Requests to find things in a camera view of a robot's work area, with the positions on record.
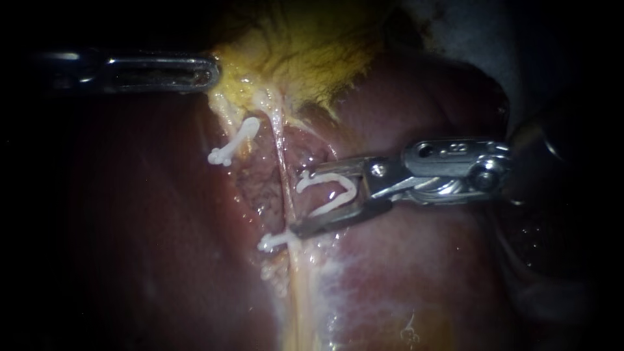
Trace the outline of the right arm instrument jaw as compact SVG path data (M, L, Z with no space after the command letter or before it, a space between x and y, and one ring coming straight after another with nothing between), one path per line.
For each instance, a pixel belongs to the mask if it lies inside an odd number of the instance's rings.
M386 176L386 162L383 157L355 157L325 162L309 169L310 178L328 174L337 174L347 178L364 178L365 176L383 178Z
M311 239L367 222L387 213L392 208L393 201L388 199L366 200L331 210L328 213L304 218L291 224L290 231L299 239Z

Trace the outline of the left arm instrument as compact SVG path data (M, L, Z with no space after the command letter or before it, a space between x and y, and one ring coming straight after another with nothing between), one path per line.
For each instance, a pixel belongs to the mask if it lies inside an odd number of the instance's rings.
M32 55L37 87L46 94L110 94L110 55L93 47Z

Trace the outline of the right arm instrument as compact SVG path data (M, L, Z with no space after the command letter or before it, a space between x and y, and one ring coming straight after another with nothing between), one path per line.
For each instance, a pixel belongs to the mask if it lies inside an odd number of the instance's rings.
M461 205L498 197L511 167L511 152L503 142L425 140L398 155L371 158L363 169L363 186L375 200Z

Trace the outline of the left arm instrument jaw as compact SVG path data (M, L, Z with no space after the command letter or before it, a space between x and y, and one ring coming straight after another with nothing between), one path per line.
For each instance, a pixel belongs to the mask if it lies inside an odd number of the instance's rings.
M203 92L214 86L220 70L205 57L112 57L104 66L104 92Z

